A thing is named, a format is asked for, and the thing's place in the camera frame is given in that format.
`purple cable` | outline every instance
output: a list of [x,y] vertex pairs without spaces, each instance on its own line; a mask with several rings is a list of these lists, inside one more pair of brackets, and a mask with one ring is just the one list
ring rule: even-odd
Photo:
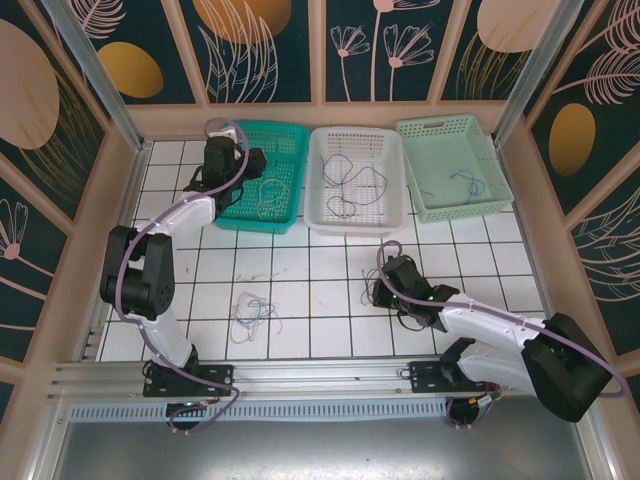
[[180,431],[180,432],[183,432],[185,435],[188,435],[188,432],[190,432],[190,431],[193,432],[193,431],[201,430],[201,429],[207,427],[208,425],[211,425],[219,417],[224,415],[224,413],[238,400],[238,397],[240,396],[240,390],[238,390],[236,387],[233,387],[233,386],[230,386],[230,385],[225,385],[225,384],[222,384],[222,383],[210,382],[208,380],[204,380],[202,378],[195,377],[195,376],[183,371],[177,365],[174,365],[173,363],[171,363],[164,355],[162,355],[160,352],[158,352],[156,347],[149,340],[149,337],[147,336],[147,334],[144,331],[144,329],[141,327],[141,322],[138,322],[137,320],[135,320],[133,318],[128,318],[124,314],[124,312],[122,311],[122,283],[124,281],[124,274],[125,274],[125,272],[127,270],[127,267],[129,265],[129,259],[131,258],[131,254],[133,253],[133,250],[136,248],[138,243],[140,243],[140,240],[142,240],[142,238],[147,233],[149,233],[157,225],[157,223],[161,222],[167,216],[171,215],[177,209],[182,207],[182,205],[188,204],[191,201],[198,200],[200,198],[205,198],[205,197],[208,197],[210,195],[214,195],[214,194],[216,194],[218,192],[221,192],[221,191],[225,190],[226,188],[230,187],[231,185],[233,185],[234,183],[236,183],[240,179],[240,177],[244,173],[245,169],[247,168],[247,164],[249,163],[249,140],[247,139],[247,135],[244,133],[244,130],[242,130],[240,128],[240,126],[237,123],[235,123],[234,121],[232,121],[232,120],[229,120],[229,119],[226,119],[226,118],[211,118],[211,119],[207,120],[207,122],[204,124],[204,133],[205,133],[205,135],[208,135],[208,133],[209,133],[208,132],[208,127],[213,122],[224,122],[224,123],[230,124],[236,129],[236,132],[239,134],[240,142],[244,145],[244,158],[242,160],[242,165],[240,166],[240,170],[238,170],[238,173],[236,173],[236,175],[231,180],[229,180],[227,183],[225,183],[221,187],[214,188],[213,190],[209,190],[207,192],[197,193],[195,195],[192,195],[189,198],[186,198],[186,199],[182,200],[181,202],[176,203],[175,205],[170,206],[168,209],[166,209],[164,212],[162,212],[160,215],[158,215],[153,222],[150,222],[149,225],[147,225],[142,230],[140,230],[138,232],[138,234],[133,238],[133,240],[131,240],[131,243],[129,243],[129,247],[124,252],[124,257],[122,258],[122,264],[120,265],[120,270],[118,271],[118,278],[116,279],[116,292],[115,292],[115,295],[116,295],[116,312],[118,313],[118,316],[120,317],[120,320],[122,320],[123,322],[133,323],[133,324],[138,325],[138,327],[140,328],[140,334],[142,335],[142,339],[144,340],[144,343],[147,345],[147,347],[149,347],[149,350],[151,350],[151,352],[154,355],[157,355],[160,358],[160,360],[162,360],[162,362],[164,362],[165,365],[167,365],[169,368],[171,368],[174,372],[176,372],[179,375],[182,375],[183,377],[191,380],[192,382],[197,382],[197,383],[200,383],[202,385],[206,385],[208,387],[213,387],[213,388],[218,388],[218,389],[223,389],[223,390],[229,390],[229,391],[235,393],[235,396],[218,413],[216,413],[213,417],[211,417],[206,422],[199,423],[198,425],[193,427],[191,430],[185,430],[185,431],[177,430],[175,428],[174,424],[173,424],[173,419],[176,417],[176,415],[178,415],[180,413],[184,413],[186,411],[191,411],[191,410],[200,410],[200,409],[203,408],[203,406],[183,408],[183,409],[178,410],[174,415],[172,415],[171,418],[169,419],[169,425],[170,425],[171,429],[173,430],[174,433]]
[[[461,303],[461,302],[428,302],[425,300],[418,300],[416,298],[407,297],[406,295],[396,290],[395,287],[391,284],[391,282],[387,280],[386,275],[382,271],[382,267],[384,265],[384,248],[392,247],[392,246],[398,247],[398,256],[402,255],[402,244],[400,242],[396,240],[389,240],[383,243],[378,249],[378,258],[377,258],[378,275],[380,276],[380,280],[382,280],[382,283],[384,283],[385,286],[393,294],[397,295],[398,298],[400,298],[401,300],[404,300],[405,302],[414,303],[416,305],[424,305],[426,307],[453,307],[453,308],[466,308],[466,309],[470,307],[468,303]],[[618,381],[618,383],[620,383],[619,391],[612,392],[612,393],[601,393],[600,395],[598,395],[599,397],[619,398],[619,397],[624,397],[627,393],[629,393],[629,384],[627,383],[626,379],[620,374],[620,372],[618,372],[615,368],[609,365],[602,358],[598,357],[597,355],[593,354],[592,352],[584,348],[582,345],[578,345],[577,343],[572,342],[571,340],[567,340],[566,338],[558,335],[557,333],[550,332],[549,330],[539,327],[538,325],[533,325],[531,323],[523,322],[519,318],[511,316],[499,310],[493,310],[492,308],[483,307],[482,305],[474,305],[473,308],[474,310],[478,310],[479,312],[488,313],[489,315],[493,315],[494,317],[507,320],[511,323],[515,323],[516,325],[519,325],[520,327],[529,328],[538,333],[546,335],[547,337],[553,338],[555,341],[560,342],[578,351],[579,353],[587,357],[589,360],[596,362],[598,365],[604,368],[607,372],[613,375],[615,379]]]

